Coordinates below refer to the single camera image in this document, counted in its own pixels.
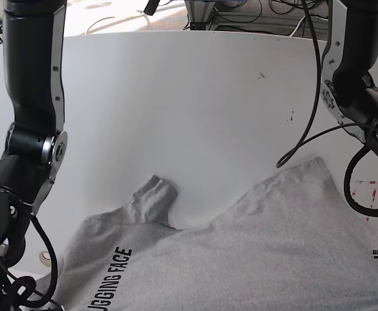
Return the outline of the black robot arm right side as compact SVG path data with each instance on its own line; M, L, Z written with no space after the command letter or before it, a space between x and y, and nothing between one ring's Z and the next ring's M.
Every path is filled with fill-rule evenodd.
M61 310L52 298L58 263L37 213L53 187L67 149L61 76L65 1L5 1L3 60L14 121L0 158L0 310ZM50 255L45 293L10 268L22 258L33 225Z

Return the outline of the black robot arm left side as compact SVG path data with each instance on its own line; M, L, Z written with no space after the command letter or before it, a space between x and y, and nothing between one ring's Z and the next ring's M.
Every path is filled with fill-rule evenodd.
M378 157L378 88L370 69L378 57L378 1L329 1L328 41L321 60L323 103L338 124L362 143L344 174L344 197L359 214L378 218L351 195L351 175L368 153Z

